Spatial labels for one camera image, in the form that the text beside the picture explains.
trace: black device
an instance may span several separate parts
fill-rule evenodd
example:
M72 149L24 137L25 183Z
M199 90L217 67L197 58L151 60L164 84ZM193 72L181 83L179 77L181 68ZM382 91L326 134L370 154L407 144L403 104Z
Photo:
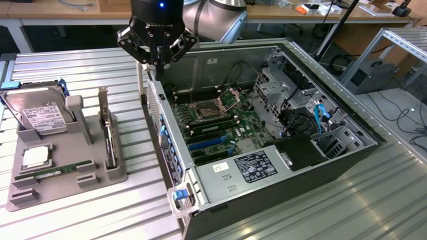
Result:
M131 0L128 28L116 34L119 46L141 64L155 66L159 73L197 42L185 32L183 7L184 0Z
M399 84L392 80L395 72L394 63L383 62L379 58L363 61L346 87L355 95L398 88Z
M398 17L407 17L411 13L411 8L408 8L410 2L411 0L403 0L400 6L392 10L392 14Z

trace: wooden table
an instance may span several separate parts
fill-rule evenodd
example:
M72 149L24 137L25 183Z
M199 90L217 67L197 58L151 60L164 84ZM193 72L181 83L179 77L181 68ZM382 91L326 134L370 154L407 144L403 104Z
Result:
M73 0L73 4L95 3L95 0ZM248 23L257 24L319 24L324 20L320 14L303 15L294 9L280 8L277 6L248 5ZM340 15L331 15L326 23L334 24L332 30L343 17L346 10ZM81 11L69 6L61 5L57 0L36 0L33 3L12 2L8 9L8 21L5 26L11 31L13 40L21 53L31 53L32 46L25 37L23 26L64 26L64 25L127 25L129 23L129 12L99 12L96 6L87 7ZM408 24L407 17L375 17L364 12L359 7L354 9L346 23L350 24Z
M9 18L8 10L9 10L11 2L8 0L0 0L0 19Z

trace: hard drive label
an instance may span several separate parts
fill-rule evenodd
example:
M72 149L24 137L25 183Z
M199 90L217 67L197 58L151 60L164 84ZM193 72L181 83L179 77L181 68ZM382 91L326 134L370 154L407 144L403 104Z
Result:
M28 108L23 110L23 113L37 132L65 127L65 121L56 105Z
M236 158L235 164L240 170L244 181L251 184L277 173L264 151Z

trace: expansion slot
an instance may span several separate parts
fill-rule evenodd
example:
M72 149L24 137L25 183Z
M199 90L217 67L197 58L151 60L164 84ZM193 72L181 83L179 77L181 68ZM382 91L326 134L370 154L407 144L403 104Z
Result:
M193 136L189 139L187 139L185 142L187 142L187 144L193 144L196 142L201 142L201 141L205 141L205 140L209 140L213 138L219 138L224 135L225 135L224 131L220 131L220 132L216 131L216 132L211 132L211 133L207 133L207 134L203 134L199 136Z
M227 139L227 136L221 136L220 138L216 138L213 140L195 143L188 146L188 149L189 149L189 151L192 151L192 150L203 149L203 148L212 146L212 145L216 145L216 144L223 144L225 139Z
M211 154L208 156L196 157L193 159L193 162L196 164L207 164L208 162L215 161L216 159L224 159L232 155L233 150L235 150L235 148L231 148L228 150L220 151L220 152Z

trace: metal workbench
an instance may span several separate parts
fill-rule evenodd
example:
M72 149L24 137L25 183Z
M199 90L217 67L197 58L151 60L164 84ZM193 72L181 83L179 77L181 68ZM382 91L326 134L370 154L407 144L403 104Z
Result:
M307 58L310 65L308 56L299 50L295 53ZM4 205L17 123L5 111L0 118L1 239L180 239L139 102L133 59L117 48L31 53L20 54L5 67L12 72L5 77L12 76L12 80L55 80L61 76L69 93L84 97L87 116L97 112L97 87L108 87L128 180L8 212ZM340 87L332 81L328 84ZM348 95L344 89L335 90L342 96ZM355 99L350 106L362 111L362 117L388 143L336 181L203 239L426 239L426 165L376 123L372 113L363 112L360 104Z

